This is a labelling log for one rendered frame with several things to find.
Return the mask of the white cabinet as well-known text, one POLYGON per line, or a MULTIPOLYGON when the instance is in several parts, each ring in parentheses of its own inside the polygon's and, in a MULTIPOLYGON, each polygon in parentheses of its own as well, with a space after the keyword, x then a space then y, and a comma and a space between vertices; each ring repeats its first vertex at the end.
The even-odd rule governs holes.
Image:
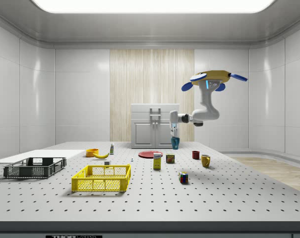
POLYGON ((170 111, 179 104, 131 104, 131 147, 172 148, 170 111))

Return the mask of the yellow white box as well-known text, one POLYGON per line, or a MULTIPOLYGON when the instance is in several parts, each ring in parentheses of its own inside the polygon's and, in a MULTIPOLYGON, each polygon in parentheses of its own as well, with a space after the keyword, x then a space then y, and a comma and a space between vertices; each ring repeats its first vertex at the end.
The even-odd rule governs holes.
POLYGON ((153 153, 153 169, 160 170, 161 169, 161 152, 153 153))

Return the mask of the red plate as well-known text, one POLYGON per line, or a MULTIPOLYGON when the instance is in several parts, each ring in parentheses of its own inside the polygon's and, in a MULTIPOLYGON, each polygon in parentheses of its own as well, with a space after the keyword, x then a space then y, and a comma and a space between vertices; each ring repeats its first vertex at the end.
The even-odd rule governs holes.
POLYGON ((163 153, 160 152, 160 151, 142 151, 142 152, 138 153, 138 156, 140 158, 153 159, 154 158, 154 154, 159 154, 161 157, 163 155, 163 153))

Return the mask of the drone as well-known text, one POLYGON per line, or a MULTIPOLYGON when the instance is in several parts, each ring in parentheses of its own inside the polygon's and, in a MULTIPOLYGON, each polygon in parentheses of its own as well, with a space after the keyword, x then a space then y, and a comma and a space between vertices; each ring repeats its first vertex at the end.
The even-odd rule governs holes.
POLYGON ((198 85, 199 81, 206 81, 206 86, 207 89, 212 86, 212 83, 209 83, 210 80, 220 80, 221 84, 220 86, 216 89, 216 91, 223 91, 225 87, 225 83, 229 81, 230 78, 235 78, 241 81, 247 81, 247 78, 238 75, 238 74, 233 74, 229 73, 225 70, 210 70, 206 72, 200 72, 190 78, 190 82, 186 83, 185 85, 182 86, 181 90, 182 91, 187 91, 189 90, 193 85, 198 85))

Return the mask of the yellow basket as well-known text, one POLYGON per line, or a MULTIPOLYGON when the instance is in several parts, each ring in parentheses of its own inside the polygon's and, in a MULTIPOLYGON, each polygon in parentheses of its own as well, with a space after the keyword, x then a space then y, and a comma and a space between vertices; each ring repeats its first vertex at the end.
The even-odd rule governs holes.
POLYGON ((131 165, 87 165, 71 178, 72 191, 126 191, 131 165))

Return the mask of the white board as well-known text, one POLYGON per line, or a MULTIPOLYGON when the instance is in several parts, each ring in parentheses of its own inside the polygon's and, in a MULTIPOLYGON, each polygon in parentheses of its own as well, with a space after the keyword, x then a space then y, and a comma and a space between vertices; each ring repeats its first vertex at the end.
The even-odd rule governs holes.
POLYGON ((18 155, 10 156, 7 158, 0 159, 0 164, 11 164, 15 163, 29 157, 33 158, 71 158, 75 155, 84 152, 84 150, 33 150, 25 153, 21 153, 18 155))

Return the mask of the dark grey basket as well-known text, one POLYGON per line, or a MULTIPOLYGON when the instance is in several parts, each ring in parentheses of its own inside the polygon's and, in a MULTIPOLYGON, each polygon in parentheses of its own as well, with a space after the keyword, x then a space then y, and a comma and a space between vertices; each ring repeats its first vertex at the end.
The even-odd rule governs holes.
POLYGON ((29 157, 6 165, 3 176, 8 179, 49 178, 66 166, 66 157, 29 157))

